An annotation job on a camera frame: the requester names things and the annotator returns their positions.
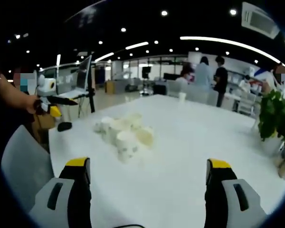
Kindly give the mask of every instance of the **linear ceiling light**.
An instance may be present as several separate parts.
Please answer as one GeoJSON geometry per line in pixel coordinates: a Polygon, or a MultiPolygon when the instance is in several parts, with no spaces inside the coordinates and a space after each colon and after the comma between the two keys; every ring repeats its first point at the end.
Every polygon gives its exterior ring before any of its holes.
{"type": "Polygon", "coordinates": [[[110,57],[110,56],[112,56],[112,55],[114,55],[113,52],[111,52],[111,53],[109,53],[109,54],[106,54],[106,55],[104,55],[104,56],[101,56],[101,57],[95,59],[95,62],[97,63],[97,62],[99,62],[100,60],[103,60],[103,59],[105,59],[105,58],[108,58],[108,57],[110,57]]]}
{"type": "Polygon", "coordinates": [[[129,49],[132,49],[132,48],[136,48],[136,47],[138,48],[138,47],[141,47],[141,46],[144,46],[144,45],[148,45],[148,44],[149,44],[148,42],[143,42],[143,43],[127,46],[125,49],[129,50],[129,49]]]}
{"type": "Polygon", "coordinates": [[[180,37],[181,40],[204,40],[204,41],[215,41],[215,42],[220,42],[220,43],[225,43],[225,44],[232,44],[232,45],[235,45],[235,46],[239,46],[239,47],[242,47],[242,48],[246,48],[246,49],[249,49],[251,51],[254,51],[254,52],[257,52],[269,59],[271,59],[272,61],[275,61],[276,63],[281,63],[280,60],[278,60],[277,58],[273,57],[272,55],[260,50],[260,49],[257,49],[255,47],[252,47],[252,46],[249,46],[247,44],[242,44],[242,43],[239,43],[239,42],[235,42],[235,41],[232,41],[232,40],[228,40],[228,39],[220,39],[220,38],[213,38],[213,37],[180,37]]]}

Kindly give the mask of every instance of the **computer monitor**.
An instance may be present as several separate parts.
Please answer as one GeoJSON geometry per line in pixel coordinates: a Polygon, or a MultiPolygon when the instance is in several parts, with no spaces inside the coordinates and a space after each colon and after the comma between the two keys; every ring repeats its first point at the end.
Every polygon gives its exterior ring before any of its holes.
{"type": "Polygon", "coordinates": [[[76,87],[80,89],[87,89],[87,79],[91,76],[91,57],[89,56],[79,65],[78,73],[77,73],[77,81],[76,87]]]}

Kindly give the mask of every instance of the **paper cup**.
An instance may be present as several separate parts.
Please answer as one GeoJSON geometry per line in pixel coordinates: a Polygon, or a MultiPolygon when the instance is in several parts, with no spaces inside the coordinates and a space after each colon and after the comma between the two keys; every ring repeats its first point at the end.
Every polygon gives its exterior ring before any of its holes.
{"type": "Polygon", "coordinates": [[[124,163],[127,163],[129,159],[139,152],[135,134],[129,131],[118,133],[116,137],[116,146],[118,149],[118,159],[124,163]]]}
{"type": "Polygon", "coordinates": [[[186,93],[182,93],[182,92],[179,93],[179,98],[180,98],[181,103],[185,102],[186,95],[187,95],[186,93]]]}
{"type": "Polygon", "coordinates": [[[139,113],[130,115],[127,120],[131,124],[131,130],[136,130],[142,127],[142,115],[139,113]]]}
{"type": "Polygon", "coordinates": [[[147,148],[152,148],[154,144],[154,130],[151,127],[144,127],[135,131],[137,140],[147,148]]]}
{"type": "Polygon", "coordinates": [[[111,143],[116,146],[116,138],[119,132],[129,131],[131,124],[124,119],[114,120],[110,123],[110,134],[111,134],[111,143]]]}
{"type": "Polygon", "coordinates": [[[104,117],[101,120],[100,123],[100,129],[101,129],[101,136],[102,139],[106,142],[106,143],[111,143],[112,139],[111,139],[111,123],[114,121],[114,119],[112,119],[111,117],[104,117]]]}

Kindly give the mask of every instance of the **gray chair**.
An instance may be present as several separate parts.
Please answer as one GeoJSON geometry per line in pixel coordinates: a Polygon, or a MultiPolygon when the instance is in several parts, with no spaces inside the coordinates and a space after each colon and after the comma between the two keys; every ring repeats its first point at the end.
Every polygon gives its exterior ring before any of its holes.
{"type": "Polygon", "coordinates": [[[189,85],[187,87],[187,96],[186,99],[189,101],[194,101],[202,104],[208,103],[209,91],[196,86],[196,85],[189,85]]]}
{"type": "Polygon", "coordinates": [[[54,177],[48,152],[21,125],[10,138],[1,160],[2,172],[23,210],[28,213],[35,196],[54,177]]]}
{"type": "Polygon", "coordinates": [[[179,97],[181,91],[181,84],[176,81],[167,80],[167,95],[173,97],[179,97]]]}
{"type": "Polygon", "coordinates": [[[246,114],[246,115],[253,115],[253,107],[256,102],[257,96],[251,93],[244,93],[242,92],[241,101],[238,103],[237,112],[246,114]]]}
{"type": "Polygon", "coordinates": [[[219,93],[215,90],[209,90],[207,104],[216,107],[218,102],[219,93]]]}

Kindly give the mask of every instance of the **person's hand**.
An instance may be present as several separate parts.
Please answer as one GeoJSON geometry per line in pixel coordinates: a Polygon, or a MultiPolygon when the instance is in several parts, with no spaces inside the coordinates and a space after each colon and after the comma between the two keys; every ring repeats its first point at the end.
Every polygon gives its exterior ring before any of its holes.
{"type": "Polygon", "coordinates": [[[26,100],[26,110],[30,114],[34,114],[36,110],[34,109],[34,102],[39,98],[36,95],[28,95],[26,100]]]}

